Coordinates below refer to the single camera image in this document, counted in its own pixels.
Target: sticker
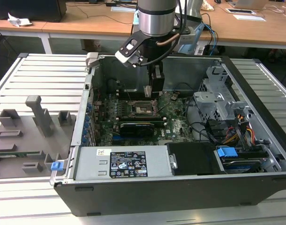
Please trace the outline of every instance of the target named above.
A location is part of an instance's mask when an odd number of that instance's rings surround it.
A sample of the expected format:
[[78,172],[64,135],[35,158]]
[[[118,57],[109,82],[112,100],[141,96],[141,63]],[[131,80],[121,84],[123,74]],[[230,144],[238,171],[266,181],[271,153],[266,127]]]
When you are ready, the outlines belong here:
[[110,152],[110,177],[148,177],[145,151]]
[[97,156],[109,156],[112,152],[112,149],[97,149]]
[[0,156],[0,158],[16,158],[15,155],[6,155],[6,156]]

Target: motherboard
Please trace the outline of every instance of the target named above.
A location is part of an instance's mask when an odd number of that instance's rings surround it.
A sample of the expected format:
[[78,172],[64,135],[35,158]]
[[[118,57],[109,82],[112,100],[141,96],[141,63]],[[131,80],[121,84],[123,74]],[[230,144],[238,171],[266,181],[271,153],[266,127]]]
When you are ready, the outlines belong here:
[[192,142],[186,99],[164,92],[154,100],[108,95],[94,104],[97,146],[165,145]]

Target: blue cable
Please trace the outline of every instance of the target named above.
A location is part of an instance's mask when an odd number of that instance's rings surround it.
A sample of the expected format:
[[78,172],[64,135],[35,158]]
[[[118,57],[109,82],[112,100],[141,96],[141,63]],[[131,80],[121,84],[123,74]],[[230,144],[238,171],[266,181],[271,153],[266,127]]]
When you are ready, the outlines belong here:
[[204,23],[204,25],[206,26],[206,28],[208,28],[209,29],[209,31],[213,34],[213,36],[214,36],[214,46],[213,46],[213,49],[212,49],[212,51],[211,51],[211,53],[210,53],[210,55],[212,55],[213,54],[213,51],[214,51],[214,49],[215,49],[215,47],[216,47],[216,37],[215,37],[215,32],[207,25],[207,24],[205,24]]

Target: white tissue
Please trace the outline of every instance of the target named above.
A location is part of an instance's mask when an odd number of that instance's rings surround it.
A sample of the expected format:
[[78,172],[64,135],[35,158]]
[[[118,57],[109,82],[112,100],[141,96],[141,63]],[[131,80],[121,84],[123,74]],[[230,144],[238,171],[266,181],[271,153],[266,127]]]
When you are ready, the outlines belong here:
[[10,13],[8,13],[8,21],[16,27],[32,25],[29,19],[19,19],[11,16]]

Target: circuit board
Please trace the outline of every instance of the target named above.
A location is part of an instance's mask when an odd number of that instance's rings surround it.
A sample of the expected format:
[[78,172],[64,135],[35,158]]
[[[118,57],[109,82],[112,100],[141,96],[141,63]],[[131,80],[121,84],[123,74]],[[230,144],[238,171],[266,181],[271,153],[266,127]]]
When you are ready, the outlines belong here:
[[[156,100],[139,101],[119,100],[116,96],[109,95],[98,102],[95,109],[97,146],[165,145],[168,142],[194,141],[184,113],[186,98],[175,96],[172,92],[165,92]],[[155,125],[153,136],[120,136],[121,123],[139,123],[147,120]]]

